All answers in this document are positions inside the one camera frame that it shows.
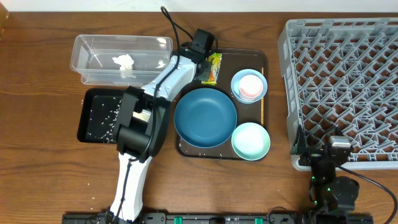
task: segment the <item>white dish rack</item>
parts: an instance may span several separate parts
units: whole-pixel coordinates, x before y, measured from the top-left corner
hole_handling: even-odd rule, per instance
[[[339,127],[354,147],[344,167],[398,169],[398,18],[290,20],[278,50],[290,148],[299,125],[308,146]]]

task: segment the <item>clear plastic bin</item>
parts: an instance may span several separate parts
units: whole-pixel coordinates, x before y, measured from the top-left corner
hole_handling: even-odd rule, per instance
[[[88,85],[150,83],[169,64],[173,41],[169,37],[131,35],[79,35],[73,46],[70,67]],[[132,70],[120,70],[113,57],[130,55]]]

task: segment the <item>white backdrop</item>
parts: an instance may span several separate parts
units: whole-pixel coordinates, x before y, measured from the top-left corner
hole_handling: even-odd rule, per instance
[[[9,11],[398,12],[398,0],[0,0]]]

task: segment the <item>black baking tray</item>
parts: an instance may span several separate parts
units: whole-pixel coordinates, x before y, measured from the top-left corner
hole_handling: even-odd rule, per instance
[[[113,128],[124,90],[92,88],[81,109],[77,139],[81,142],[116,143]]]
[[[262,100],[248,105],[239,102],[233,96],[231,89],[231,80],[233,76],[238,71],[248,68],[261,72],[268,82],[268,59],[266,55],[259,50],[243,49],[218,49],[217,52],[223,54],[217,84],[215,86],[211,86],[202,85],[200,82],[192,82],[183,88],[175,100],[178,101],[189,91],[197,88],[214,88],[222,91],[231,98],[236,107],[236,112],[238,113],[237,126],[243,123],[253,122],[262,125],[268,131],[267,109],[269,89]],[[231,145],[231,138],[219,146],[204,149],[192,146],[184,141],[177,133],[175,138],[175,148],[181,155],[186,157],[244,160],[234,152]]]

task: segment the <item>wood grain surface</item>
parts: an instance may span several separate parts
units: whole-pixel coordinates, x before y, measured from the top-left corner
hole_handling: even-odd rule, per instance
[[[269,59],[271,150],[261,162],[188,159],[174,149],[174,126],[149,167],[146,207],[183,213],[266,213],[274,206],[305,210],[309,172],[289,156],[287,103],[277,39],[289,19],[397,17],[398,14],[172,13],[191,33],[214,33],[220,47],[258,49]],[[61,223],[64,213],[96,213],[114,199],[116,146],[78,142],[81,101],[92,86],[70,70],[79,34],[169,36],[160,13],[11,13],[0,42],[0,223]],[[181,32],[182,40],[188,38]],[[398,195],[398,173],[360,172]],[[384,223],[392,200],[358,180],[356,212]]]

